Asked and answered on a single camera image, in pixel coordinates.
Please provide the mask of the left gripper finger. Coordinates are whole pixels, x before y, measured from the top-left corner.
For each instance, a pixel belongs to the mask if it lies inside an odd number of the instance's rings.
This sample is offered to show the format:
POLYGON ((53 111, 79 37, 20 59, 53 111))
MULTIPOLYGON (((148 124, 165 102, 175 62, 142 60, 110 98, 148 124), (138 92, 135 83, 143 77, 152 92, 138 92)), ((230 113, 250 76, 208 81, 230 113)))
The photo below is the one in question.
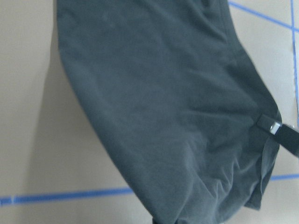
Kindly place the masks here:
POLYGON ((299 130, 263 113, 254 114, 254 137, 261 153, 265 149, 284 147, 296 158, 299 157, 299 130))

